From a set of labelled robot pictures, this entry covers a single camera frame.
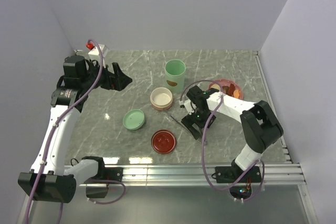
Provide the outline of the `metal tongs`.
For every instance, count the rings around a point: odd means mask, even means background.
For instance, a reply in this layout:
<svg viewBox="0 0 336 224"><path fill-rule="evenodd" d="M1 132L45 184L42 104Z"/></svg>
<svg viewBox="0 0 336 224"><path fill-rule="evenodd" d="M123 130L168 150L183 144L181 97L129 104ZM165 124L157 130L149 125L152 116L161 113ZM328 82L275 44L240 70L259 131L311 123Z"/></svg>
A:
<svg viewBox="0 0 336 224"><path fill-rule="evenodd" d="M181 120L177 120L173 115L169 114L169 117L173 119L177 124L186 129L190 135L197 140L202 142L203 130L206 124L206 120L199 117L199 115L189 115L187 114Z"/></svg>

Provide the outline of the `beige steamed bun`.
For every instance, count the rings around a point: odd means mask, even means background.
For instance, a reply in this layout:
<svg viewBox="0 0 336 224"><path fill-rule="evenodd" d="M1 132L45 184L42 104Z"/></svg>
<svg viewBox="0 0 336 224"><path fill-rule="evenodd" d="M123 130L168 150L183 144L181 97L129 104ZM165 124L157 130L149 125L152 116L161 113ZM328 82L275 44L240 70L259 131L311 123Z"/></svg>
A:
<svg viewBox="0 0 336 224"><path fill-rule="evenodd" d="M218 84L213 84L213 85L212 85L212 88L214 88L214 89L216 89L216 90L221 90L221 87L220 87L220 85L218 85Z"/></svg>

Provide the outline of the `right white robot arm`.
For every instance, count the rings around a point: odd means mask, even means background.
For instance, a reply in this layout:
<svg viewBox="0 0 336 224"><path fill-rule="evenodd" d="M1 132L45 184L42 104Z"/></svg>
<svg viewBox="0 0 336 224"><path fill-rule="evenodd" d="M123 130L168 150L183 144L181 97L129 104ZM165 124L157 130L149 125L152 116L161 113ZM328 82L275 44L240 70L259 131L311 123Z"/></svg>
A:
<svg viewBox="0 0 336 224"><path fill-rule="evenodd" d="M230 179L245 181L250 176L254 162L284 134L272 108L264 100L248 102L215 88L203 91L198 86L188 87L182 94L187 99L180 96L179 105L186 109L187 115L181 122L196 140L203 136L201 130L208 129L215 121L216 112L241 124L246 144L232 161Z"/></svg>

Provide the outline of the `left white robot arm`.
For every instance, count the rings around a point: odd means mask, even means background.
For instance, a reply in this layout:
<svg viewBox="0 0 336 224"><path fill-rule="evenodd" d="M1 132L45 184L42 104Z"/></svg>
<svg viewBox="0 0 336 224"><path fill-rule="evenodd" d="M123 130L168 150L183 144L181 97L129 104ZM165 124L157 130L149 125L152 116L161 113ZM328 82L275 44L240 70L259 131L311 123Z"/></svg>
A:
<svg viewBox="0 0 336 224"><path fill-rule="evenodd" d="M65 58L64 75L51 96L43 144L30 171L20 173L18 178L18 184L30 200L69 203L76 188L84 182L100 183L111 178L102 157L85 156L70 169L65 169L65 157L89 92L95 88L122 91L132 82L118 63L112 63L112 68L110 72L108 66L83 56Z"/></svg>

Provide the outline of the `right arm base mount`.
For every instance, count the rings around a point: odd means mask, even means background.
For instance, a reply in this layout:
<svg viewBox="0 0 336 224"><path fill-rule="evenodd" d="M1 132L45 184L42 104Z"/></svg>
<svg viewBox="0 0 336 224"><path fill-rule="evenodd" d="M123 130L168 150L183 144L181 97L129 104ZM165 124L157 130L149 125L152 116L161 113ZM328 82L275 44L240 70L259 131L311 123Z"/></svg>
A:
<svg viewBox="0 0 336 224"><path fill-rule="evenodd" d="M234 184L229 189L234 200L245 202L257 196L263 188L265 180L265 166L255 165L247 172L242 172L239 167L216 166L211 178L217 184Z"/></svg>

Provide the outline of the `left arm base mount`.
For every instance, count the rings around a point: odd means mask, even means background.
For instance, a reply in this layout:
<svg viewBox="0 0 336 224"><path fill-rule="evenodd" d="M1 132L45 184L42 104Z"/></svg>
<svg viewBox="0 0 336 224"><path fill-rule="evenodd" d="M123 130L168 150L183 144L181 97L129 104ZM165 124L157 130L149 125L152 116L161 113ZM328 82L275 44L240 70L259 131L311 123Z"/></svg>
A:
<svg viewBox="0 0 336 224"><path fill-rule="evenodd" d="M123 168L113 167L104 168L102 173L99 172L96 176L89 178L86 183L90 186L86 187L86 197L89 200L105 199L108 192L112 189L111 185L121 185L122 188ZM102 187L93 187L93 184L103 184Z"/></svg>

